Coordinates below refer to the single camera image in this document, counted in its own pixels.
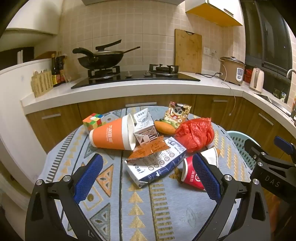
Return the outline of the red plastic bag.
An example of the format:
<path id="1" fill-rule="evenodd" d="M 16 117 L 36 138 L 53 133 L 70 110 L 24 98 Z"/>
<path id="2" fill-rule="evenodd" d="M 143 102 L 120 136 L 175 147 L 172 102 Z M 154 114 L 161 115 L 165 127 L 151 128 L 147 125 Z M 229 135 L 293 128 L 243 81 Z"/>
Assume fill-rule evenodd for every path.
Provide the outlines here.
<path id="1" fill-rule="evenodd" d="M 211 118 L 195 118 L 182 123 L 175 131 L 175 139 L 188 153 L 200 151 L 211 144 L 215 133 Z"/>

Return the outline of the light blue laundry basket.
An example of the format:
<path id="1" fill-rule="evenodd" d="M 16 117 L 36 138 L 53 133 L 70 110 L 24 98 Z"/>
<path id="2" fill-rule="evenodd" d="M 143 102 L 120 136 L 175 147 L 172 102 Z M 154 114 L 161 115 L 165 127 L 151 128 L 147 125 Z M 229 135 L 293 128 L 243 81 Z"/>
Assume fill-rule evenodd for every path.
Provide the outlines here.
<path id="1" fill-rule="evenodd" d="M 238 132 L 238 131 L 227 131 L 227 133 L 229 134 L 230 138 L 232 138 L 234 144 L 236 145 L 236 148 L 238 149 L 241 157 L 243 158 L 243 160 L 245 161 L 245 163 L 247 164 L 247 166 L 253 170 L 256 164 L 256 161 L 254 160 L 253 157 L 251 157 L 245 150 L 244 148 L 244 143 L 246 140 L 251 140 L 253 141 L 255 144 L 259 145 L 259 143 L 257 143 L 253 138 L 251 138 L 250 136 L 242 133 L 242 132 Z"/>

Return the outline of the beige rice cooker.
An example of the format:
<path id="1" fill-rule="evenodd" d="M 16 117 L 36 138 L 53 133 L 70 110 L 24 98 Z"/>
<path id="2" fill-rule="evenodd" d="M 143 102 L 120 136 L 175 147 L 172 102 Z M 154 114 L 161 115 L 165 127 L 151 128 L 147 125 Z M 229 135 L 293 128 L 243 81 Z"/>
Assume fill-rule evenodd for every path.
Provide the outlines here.
<path id="1" fill-rule="evenodd" d="M 243 83 L 243 75 L 245 70 L 245 64 L 237 58 L 221 57 L 220 62 L 220 74 L 219 78 L 226 82 L 241 85 Z"/>

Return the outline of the wall power socket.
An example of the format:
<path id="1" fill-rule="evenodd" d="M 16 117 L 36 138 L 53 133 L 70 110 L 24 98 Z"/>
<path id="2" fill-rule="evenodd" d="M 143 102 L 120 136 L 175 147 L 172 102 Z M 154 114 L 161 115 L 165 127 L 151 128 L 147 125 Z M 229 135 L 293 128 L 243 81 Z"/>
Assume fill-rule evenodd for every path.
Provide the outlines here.
<path id="1" fill-rule="evenodd" d="M 203 54 L 211 55 L 210 49 L 208 47 L 203 47 Z"/>

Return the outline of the woven yellow basket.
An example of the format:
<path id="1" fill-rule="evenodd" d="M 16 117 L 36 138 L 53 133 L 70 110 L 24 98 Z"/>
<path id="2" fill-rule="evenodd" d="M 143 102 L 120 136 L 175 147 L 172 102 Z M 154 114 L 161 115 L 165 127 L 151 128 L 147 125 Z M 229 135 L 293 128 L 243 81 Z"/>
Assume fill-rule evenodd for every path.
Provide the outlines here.
<path id="1" fill-rule="evenodd" d="M 31 79 L 31 88 L 35 98 L 43 96 L 53 89 L 51 71 L 43 70 L 40 73 L 34 71 Z"/>

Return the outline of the black wok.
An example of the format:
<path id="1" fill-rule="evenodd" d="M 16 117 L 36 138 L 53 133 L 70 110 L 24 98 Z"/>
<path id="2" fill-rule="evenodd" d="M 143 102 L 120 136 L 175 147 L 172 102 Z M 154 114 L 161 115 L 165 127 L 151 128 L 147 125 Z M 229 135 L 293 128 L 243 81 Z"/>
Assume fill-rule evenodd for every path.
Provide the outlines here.
<path id="1" fill-rule="evenodd" d="M 124 54 L 140 48 L 140 46 L 138 46 L 126 51 L 106 50 L 106 48 L 120 43 L 121 40 L 118 40 L 113 43 L 97 46 L 95 47 L 97 51 L 93 52 L 94 58 L 91 59 L 85 55 L 84 57 L 78 58 L 78 61 L 82 67 L 88 70 L 108 69 L 116 66 L 122 60 Z"/>

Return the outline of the red paper cup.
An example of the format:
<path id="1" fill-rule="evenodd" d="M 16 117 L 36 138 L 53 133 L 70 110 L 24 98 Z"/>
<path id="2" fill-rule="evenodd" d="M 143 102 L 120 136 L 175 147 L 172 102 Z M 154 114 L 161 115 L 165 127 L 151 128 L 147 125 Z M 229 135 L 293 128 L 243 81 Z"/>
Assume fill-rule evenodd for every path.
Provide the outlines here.
<path id="1" fill-rule="evenodd" d="M 199 190 L 204 190 L 204 186 L 193 167 L 193 156 L 183 160 L 181 181 Z"/>

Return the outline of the large blue white milk carton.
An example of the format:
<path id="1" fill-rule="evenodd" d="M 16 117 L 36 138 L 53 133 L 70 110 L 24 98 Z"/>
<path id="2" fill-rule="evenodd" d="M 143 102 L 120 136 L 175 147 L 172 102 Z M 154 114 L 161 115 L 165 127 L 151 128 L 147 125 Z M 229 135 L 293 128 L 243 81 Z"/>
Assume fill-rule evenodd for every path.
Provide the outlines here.
<path id="1" fill-rule="evenodd" d="M 161 141 L 164 148 L 146 157 L 126 160 L 128 174 L 142 188 L 170 173 L 184 158 L 186 148 L 173 137 Z"/>

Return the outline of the rubik's cube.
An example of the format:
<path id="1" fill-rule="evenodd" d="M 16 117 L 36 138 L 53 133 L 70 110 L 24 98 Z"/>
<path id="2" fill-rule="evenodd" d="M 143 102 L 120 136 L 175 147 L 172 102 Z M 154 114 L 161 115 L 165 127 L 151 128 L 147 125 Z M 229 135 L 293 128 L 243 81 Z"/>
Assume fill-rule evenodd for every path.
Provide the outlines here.
<path id="1" fill-rule="evenodd" d="M 103 114 L 93 113 L 83 120 L 83 125 L 86 133 L 106 124 L 105 116 Z"/>

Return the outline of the small white milk carton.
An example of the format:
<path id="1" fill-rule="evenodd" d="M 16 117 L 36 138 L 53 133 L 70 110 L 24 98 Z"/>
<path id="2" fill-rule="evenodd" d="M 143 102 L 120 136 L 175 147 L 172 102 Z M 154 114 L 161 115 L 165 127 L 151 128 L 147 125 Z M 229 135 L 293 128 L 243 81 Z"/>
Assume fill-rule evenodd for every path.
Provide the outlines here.
<path id="1" fill-rule="evenodd" d="M 140 145 L 149 143 L 159 136 L 148 108 L 135 113 L 133 117 L 135 119 L 133 134 Z"/>

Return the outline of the orange torn wrapper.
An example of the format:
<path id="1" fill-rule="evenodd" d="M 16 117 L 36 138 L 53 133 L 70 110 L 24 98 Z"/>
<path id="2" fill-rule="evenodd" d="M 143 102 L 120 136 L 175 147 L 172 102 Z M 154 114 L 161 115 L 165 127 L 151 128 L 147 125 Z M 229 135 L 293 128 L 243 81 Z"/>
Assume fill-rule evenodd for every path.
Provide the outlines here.
<path id="1" fill-rule="evenodd" d="M 164 137 L 160 136 L 149 143 L 135 147 L 131 155 L 127 158 L 127 161 L 141 159 L 157 152 L 168 150 L 169 148 L 170 147 L 166 144 Z"/>

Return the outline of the dark window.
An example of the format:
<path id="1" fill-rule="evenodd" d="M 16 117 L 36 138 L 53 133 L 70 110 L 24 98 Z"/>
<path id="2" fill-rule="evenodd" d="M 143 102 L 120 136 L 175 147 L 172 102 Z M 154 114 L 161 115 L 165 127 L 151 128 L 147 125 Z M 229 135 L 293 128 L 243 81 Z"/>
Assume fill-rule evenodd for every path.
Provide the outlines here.
<path id="1" fill-rule="evenodd" d="M 245 63 L 286 76 L 292 68 L 292 47 L 285 20 L 271 1 L 241 1 Z"/>

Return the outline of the black ladle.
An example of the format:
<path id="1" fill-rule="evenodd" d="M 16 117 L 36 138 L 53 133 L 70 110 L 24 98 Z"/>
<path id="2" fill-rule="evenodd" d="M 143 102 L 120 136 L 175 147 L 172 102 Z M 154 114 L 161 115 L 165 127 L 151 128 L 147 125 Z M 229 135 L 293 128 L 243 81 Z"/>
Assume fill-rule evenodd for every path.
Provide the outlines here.
<path id="1" fill-rule="evenodd" d="M 94 58 L 93 52 L 89 51 L 88 49 L 82 48 L 82 47 L 74 48 L 72 50 L 72 53 L 73 54 L 84 54 L 91 59 Z"/>

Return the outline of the white electric kettle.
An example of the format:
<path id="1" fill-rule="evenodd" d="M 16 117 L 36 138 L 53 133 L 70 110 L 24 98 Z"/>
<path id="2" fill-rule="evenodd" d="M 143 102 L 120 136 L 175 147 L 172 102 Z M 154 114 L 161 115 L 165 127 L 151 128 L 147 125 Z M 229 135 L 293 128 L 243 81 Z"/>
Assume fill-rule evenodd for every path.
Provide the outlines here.
<path id="1" fill-rule="evenodd" d="M 254 68 L 252 71 L 249 88 L 257 93 L 262 93 L 264 84 L 264 72 L 260 68 Z"/>

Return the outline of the wooden lower cabinets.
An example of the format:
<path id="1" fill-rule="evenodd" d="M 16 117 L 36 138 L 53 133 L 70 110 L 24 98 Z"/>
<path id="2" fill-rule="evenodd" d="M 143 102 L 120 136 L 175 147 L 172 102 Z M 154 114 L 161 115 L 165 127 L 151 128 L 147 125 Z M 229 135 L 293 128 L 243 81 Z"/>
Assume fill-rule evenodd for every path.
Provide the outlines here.
<path id="1" fill-rule="evenodd" d="M 209 94 L 142 95 L 84 102 L 77 98 L 67 102 L 56 98 L 47 104 L 40 102 L 35 108 L 26 107 L 24 112 L 42 148 L 48 153 L 92 113 L 105 114 L 126 109 L 135 114 L 144 108 L 163 108 L 159 114 L 153 115 L 156 120 L 163 118 L 171 101 L 190 105 L 191 114 L 211 118 L 213 123 L 227 131 L 239 131 L 252 137 L 271 156 L 291 160 L 274 145 L 273 139 L 279 136 L 295 143 L 295 125 L 288 123 L 282 111 L 273 109 L 261 97 L 246 93 L 236 97 Z"/>

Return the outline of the dark sauce bottle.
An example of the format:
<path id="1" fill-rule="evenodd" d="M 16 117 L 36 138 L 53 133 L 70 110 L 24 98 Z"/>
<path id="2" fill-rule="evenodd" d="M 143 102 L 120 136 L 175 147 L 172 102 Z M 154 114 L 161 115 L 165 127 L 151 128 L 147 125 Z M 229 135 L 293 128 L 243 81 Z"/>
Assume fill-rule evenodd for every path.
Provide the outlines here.
<path id="1" fill-rule="evenodd" d="M 56 57 L 56 61 L 58 64 L 58 69 L 60 71 L 61 83 L 66 83 L 66 74 L 64 71 L 64 64 L 65 64 L 66 56 L 62 54 L 61 51 L 58 52 L 58 56 Z"/>
<path id="2" fill-rule="evenodd" d="M 51 62 L 52 62 L 52 67 L 51 67 L 52 82 L 53 82 L 53 87 L 56 87 L 61 84 L 61 76 L 60 76 L 60 72 L 56 62 L 55 53 L 51 55 Z"/>

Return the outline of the wooden cutting board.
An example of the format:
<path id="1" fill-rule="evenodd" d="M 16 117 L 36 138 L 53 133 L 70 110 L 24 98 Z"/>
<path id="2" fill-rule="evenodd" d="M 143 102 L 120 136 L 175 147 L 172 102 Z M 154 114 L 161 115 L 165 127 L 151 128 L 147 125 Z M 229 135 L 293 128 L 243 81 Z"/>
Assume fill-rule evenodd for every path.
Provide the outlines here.
<path id="1" fill-rule="evenodd" d="M 180 72 L 201 73 L 202 36 L 175 29 L 175 65 Z"/>

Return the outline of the white upper cabinet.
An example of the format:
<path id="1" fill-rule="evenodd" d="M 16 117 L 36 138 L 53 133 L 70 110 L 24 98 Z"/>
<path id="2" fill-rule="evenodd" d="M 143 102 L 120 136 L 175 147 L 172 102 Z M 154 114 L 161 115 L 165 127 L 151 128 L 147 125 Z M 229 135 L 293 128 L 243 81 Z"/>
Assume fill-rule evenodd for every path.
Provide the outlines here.
<path id="1" fill-rule="evenodd" d="M 216 23 L 221 27 L 243 26 L 239 0 L 185 0 L 185 12 Z"/>

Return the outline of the panda snack bag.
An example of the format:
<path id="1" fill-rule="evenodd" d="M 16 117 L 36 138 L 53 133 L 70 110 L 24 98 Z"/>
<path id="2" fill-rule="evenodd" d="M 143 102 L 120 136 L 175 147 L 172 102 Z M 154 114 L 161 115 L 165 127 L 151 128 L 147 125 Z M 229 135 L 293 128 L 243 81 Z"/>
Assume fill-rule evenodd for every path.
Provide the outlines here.
<path id="1" fill-rule="evenodd" d="M 191 107 L 191 105 L 171 101 L 168 110 L 165 112 L 164 119 L 169 121 L 172 125 L 178 127 L 180 124 L 186 121 Z"/>

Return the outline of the black gas stove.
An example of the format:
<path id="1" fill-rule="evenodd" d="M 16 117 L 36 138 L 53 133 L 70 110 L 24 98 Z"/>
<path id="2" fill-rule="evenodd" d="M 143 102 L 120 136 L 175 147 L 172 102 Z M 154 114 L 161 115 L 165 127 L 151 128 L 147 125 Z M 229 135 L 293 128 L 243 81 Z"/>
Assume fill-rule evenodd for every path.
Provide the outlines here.
<path id="1" fill-rule="evenodd" d="M 141 71 L 121 71 L 119 66 L 114 66 L 109 69 L 88 70 L 88 77 L 78 82 L 71 89 L 104 83 L 152 79 L 200 81 L 180 73 L 177 65 L 150 64 L 148 70 Z"/>

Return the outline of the orange paper cup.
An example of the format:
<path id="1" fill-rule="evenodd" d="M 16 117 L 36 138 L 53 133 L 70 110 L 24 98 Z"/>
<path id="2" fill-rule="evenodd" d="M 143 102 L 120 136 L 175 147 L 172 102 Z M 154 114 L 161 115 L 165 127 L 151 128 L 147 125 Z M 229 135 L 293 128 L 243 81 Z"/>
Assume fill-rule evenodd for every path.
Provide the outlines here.
<path id="1" fill-rule="evenodd" d="M 134 122 L 128 114 L 91 130 L 89 139 L 93 147 L 133 151 L 137 143 L 133 132 Z"/>

